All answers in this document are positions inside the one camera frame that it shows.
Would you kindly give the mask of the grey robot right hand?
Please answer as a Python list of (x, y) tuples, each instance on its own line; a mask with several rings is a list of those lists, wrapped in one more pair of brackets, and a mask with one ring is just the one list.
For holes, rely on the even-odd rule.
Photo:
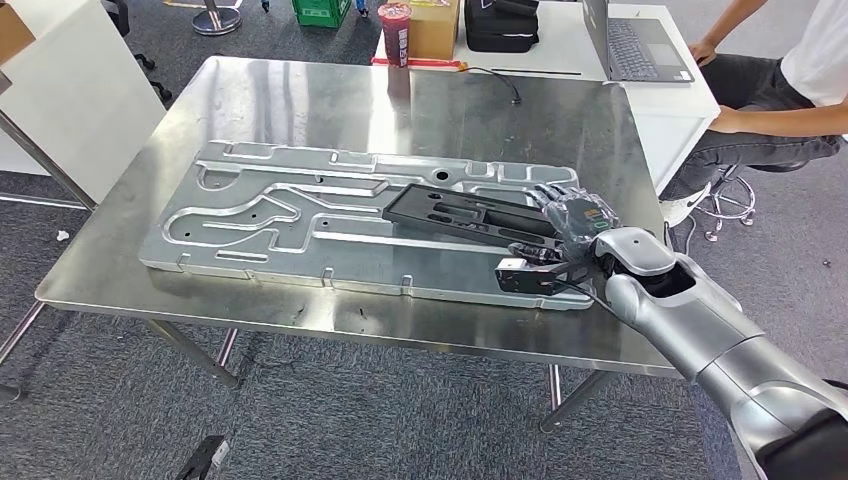
[(507, 247), (513, 257), (533, 265), (582, 260), (597, 235), (621, 226), (615, 211), (599, 195), (583, 188), (544, 183), (535, 185), (527, 195), (540, 207), (558, 238), (553, 247), (525, 243)]

